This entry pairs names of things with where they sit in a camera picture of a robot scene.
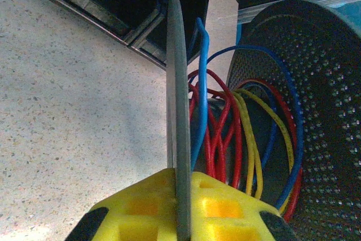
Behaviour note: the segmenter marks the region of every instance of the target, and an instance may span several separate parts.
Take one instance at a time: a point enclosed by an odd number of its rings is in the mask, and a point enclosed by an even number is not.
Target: yellow wire
[[[258,103],[271,117],[272,119],[276,122],[276,124],[278,125],[278,127],[281,130],[281,133],[283,135],[284,138],[284,142],[286,144],[286,149],[287,149],[287,156],[288,156],[288,166],[289,166],[289,172],[291,172],[292,168],[293,168],[293,163],[294,163],[294,157],[293,157],[293,148],[292,148],[292,142],[291,142],[291,138],[289,136],[287,127],[284,125],[284,123],[282,122],[282,120],[280,119],[280,117],[268,106],[268,104],[266,104],[261,98],[257,97],[256,95],[254,95],[253,93],[244,90],[244,89],[237,89],[235,90],[235,92],[237,93],[243,93],[245,95],[247,95],[249,98],[251,98],[252,100],[254,100],[256,103]],[[281,208],[279,209],[280,213],[283,213],[283,211],[285,210],[285,207],[287,206],[288,203],[288,199],[290,197],[290,194],[288,195],[286,201],[283,203],[283,205],[281,206]]]
[[[246,194],[247,195],[252,194],[253,173],[254,173],[254,166],[256,166],[257,189],[254,197],[259,200],[261,198],[262,190],[263,190],[261,158],[259,157],[256,140],[254,139],[253,129],[250,123],[246,103],[244,102],[242,96],[239,95],[238,93],[233,93],[233,95],[236,98],[235,100],[241,114],[242,126],[247,141],[248,174],[246,181]]]

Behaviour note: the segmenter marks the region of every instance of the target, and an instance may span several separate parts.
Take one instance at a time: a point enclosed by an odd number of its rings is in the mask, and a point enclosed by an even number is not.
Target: red wire
[[[218,84],[221,86],[221,88],[224,90],[225,95],[228,97],[228,99],[231,102],[231,108],[233,111],[233,115],[234,115],[234,121],[236,121],[237,123],[235,125],[233,125],[233,129],[228,130],[228,134],[227,134],[227,144],[223,144],[223,143],[219,143],[221,142],[221,139],[219,139],[219,137],[214,137],[214,143],[218,142],[218,152],[219,152],[219,159],[218,159],[218,166],[217,166],[217,170],[220,171],[220,173],[218,174],[218,177],[220,177],[221,179],[224,180],[224,182],[226,182],[226,174],[225,174],[225,159],[224,155],[225,152],[227,150],[227,147],[229,145],[229,142],[232,138],[232,131],[234,130],[234,134],[235,134],[235,140],[236,140],[236,144],[235,144],[235,149],[236,149],[236,155],[235,155],[235,169],[234,169],[234,176],[233,176],[233,180],[232,180],[232,186],[235,188],[238,188],[239,186],[239,182],[240,182],[240,178],[241,178],[241,162],[242,162],[242,137],[241,137],[241,123],[240,123],[240,117],[239,117],[239,110],[237,108],[237,104],[234,100],[234,97],[232,95],[232,93],[230,92],[229,88],[226,86],[226,84],[211,70],[207,70],[207,73],[209,75],[211,75],[217,82]],[[193,76],[196,76],[198,74],[198,70],[190,73],[188,75],[188,78],[191,78]],[[215,92],[214,91],[214,95],[220,96],[224,95],[222,93],[219,92]],[[228,114],[224,113],[224,121],[226,120]],[[215,131],[215,135],[220,135],[221,131],[223,129],[223,125],[219,125],[217,127],[217,130]]]
[[[249,83],[249,82],[257,82],[257,83],[262,84],[263,86],[267,87],[272,92],[272,94],[275,96],[275,98],[278,101],[282,111],[285,114],[285,117],[286,117],[286,120],[287,120],[287,123],[288,123],[288,126],[289,126],[289,130],[290,130],[290,133],[291,133],[292,141],[293,141],[293,149],[295,150],[296,147],[297,147],[297,144],[296,144],[296,142],[297,142],[297,140],[296,140],[297,139],[296,125],[295,125],[295,123],[293,121],[293,116],[291,114],[291,111],[290,111],[289,107],[287,106],[286,102],[283,101],[283,97],[282,97],[281,93],[274,86],[272,86],[267,81],[262,80],[262,79],[247,79],[247,80],[244,80],[241,84],[238,85],[237,89],[241,88],[242,86],[244,86],[246,83]],[[288,206],[287,206],[287,211],[285,212],[285,214],[283,216],[283,218],[285,219],[286,222],[289,222],[289,220],[292,218],[292,216],[294,214],[294,211],[295,211],[296,206],[297,206],[298,199],[300,197],[301,185],[302,185],[302,168],[298,172],[296,182],[294,183],[294,186],[293,186],[291,198],[290,198],[290,201],[289,201]]]
[[[193,92],[192,98],[194,97],[198,101],[199,94],[198,94],[197,88],[190,85],[190,89]],[[217,122],[215,117],[213,116],[212,109],[210,107],[208,108],[209,120],[210,120],[212,126],[217,127],[217,129],[215,131],[215,136],[212,138],[212,142],[209,142],[210,141],[210,133],[209,133],[209,128],[207,126],[205,141],[204,141],[206,162],[207,162],[206,172],[208,175],[210,175],[214,178],[217,178],[218,180],[220,180],[222,182],[226,182],[227,181],[227,173],[226,173],[225,150],[223,148],[221,132],[222,132],[222,128],[224,127],[224,123],[226,121],[228,113],[229,113],[230,103],[229,103],[229,99],[227,98],[227,96],[224,95],[223,93],[220,93],[215,90],[210,90],[210,89],[208,89],[208,93],[220,96],[221,98],[224,99],[224,101],[226,103],[224,105],[224,109],[222,111],[219,122]],[[195,101],[195,99],[191,100],[190,111],[192,114],[193,114],[194,106],[195,106],[195,103],[193,101]],[[215,157],[215,149],[217,146],[218,146],[219,153],[218,153],[217,170],[216,170],[216,174],[215,174],[214,173],[214,157]]]
[[[199,93],[198,93],[198,89],[196,86],[193,86],[191,84],[188,84],[189,88],[191,89],[191,91],[193,92],[193,96],[192,99],[194,101],[199,101]],[[190,116],[193,114],[194,111],[194,107],[195,107],[195,102],[193,103],[191,100],[191,108],[190,108]],[[210,115],[210,119],[214,119],[213,118],[213,113],[212,110],[210,108],[208,108],[208,115]],[[211,152],[211,148],[210,148],[210,133],[209,133],[209,127],[207,124],[206,127],[206,132],[204,135],[204,150],[205,150],[205,158],[206,158],[206,173],[207,175],[216,178],[215,175],[215,169],[214,169],[214,157],[212,156],[212,152]]]

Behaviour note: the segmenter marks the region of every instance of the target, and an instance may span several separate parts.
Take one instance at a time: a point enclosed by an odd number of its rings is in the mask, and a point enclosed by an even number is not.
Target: yellow plastic tool
[[[175,204],[174,169],[164,169],[95,204],[88,214],[106,214],[98,224],[86,215],[67,240],[176,241]],[[192,241],[276,240],[260,212],[277,209],[204,173],[192,175],[191,206]]]

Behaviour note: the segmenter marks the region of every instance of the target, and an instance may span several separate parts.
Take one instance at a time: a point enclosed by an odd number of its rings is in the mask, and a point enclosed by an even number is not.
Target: perforated metal drum
[[[361,240],[361,38],[332,11],[305,1],[263,10],[240,42],[268,47],[287,65],[304,116],[303,183],[290,224],[302,240]],[[285,78],[266,54],[237,50],[230,89],[247,78]]]

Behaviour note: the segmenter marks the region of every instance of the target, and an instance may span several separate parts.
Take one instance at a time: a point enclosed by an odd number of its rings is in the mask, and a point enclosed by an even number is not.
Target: speckled floor
[[[210,51],[234,44],[237,3],[208,14]],[[211,68],[226,79],[230,59]],[[63,240],[166,167],[165,72],[95,27],[48,0],[0,0],[0,65],[1,241]]]

